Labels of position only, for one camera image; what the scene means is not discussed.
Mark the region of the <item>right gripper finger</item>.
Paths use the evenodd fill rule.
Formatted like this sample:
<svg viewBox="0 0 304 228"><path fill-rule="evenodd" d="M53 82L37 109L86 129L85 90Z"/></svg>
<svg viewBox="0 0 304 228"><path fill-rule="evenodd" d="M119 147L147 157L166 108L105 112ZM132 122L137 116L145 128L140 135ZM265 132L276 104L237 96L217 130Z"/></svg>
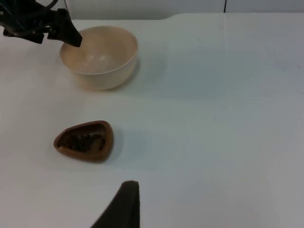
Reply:
<svg viewBox="0 0 304 228"><path fill-rule="evenodd" d="M121 184L116 195L92 225L93 228L139 228L140 188L134 180Z"/></svg>

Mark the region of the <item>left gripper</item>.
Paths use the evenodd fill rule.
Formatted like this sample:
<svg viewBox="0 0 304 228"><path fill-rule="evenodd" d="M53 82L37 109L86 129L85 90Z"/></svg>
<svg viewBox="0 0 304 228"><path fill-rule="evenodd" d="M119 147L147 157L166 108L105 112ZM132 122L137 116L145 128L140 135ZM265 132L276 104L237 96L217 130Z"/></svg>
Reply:
<svg viewBox="0 0 304 228"><path fill-rule="evenodd" d="M3 36L41 44L44 33L48 32L47 39L80 47L82 36L72 23L69 12L66 9L52 11L52 7L53 2L43 5L36 0L2 0L0 26Z"/></svg>

